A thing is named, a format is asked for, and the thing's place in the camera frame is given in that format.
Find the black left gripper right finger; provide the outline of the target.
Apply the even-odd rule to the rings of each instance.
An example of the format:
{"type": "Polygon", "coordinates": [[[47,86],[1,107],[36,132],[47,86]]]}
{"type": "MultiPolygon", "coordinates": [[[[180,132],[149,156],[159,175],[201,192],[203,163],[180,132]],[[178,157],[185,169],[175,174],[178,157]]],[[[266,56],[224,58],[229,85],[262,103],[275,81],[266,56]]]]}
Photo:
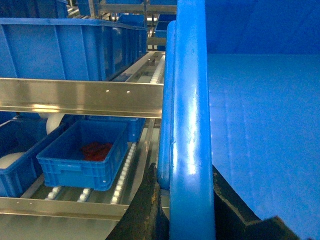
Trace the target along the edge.
{"type": "Polygon", "coordinates": [[[214,218],[217,240],[298,240],[278,216],[260,219],[213,167],[214,218]]]}

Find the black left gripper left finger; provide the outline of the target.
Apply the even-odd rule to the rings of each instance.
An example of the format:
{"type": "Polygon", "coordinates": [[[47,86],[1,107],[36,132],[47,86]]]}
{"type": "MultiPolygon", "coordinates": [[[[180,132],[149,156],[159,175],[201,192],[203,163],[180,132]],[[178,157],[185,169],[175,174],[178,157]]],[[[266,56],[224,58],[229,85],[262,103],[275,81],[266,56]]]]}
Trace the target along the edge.
{"type": "Polygon", "coordinates": [[[168,240],[170,221],[161,205],[157,167],[152,163],[128,209],[106,237],[108,240],[168,240]]]}

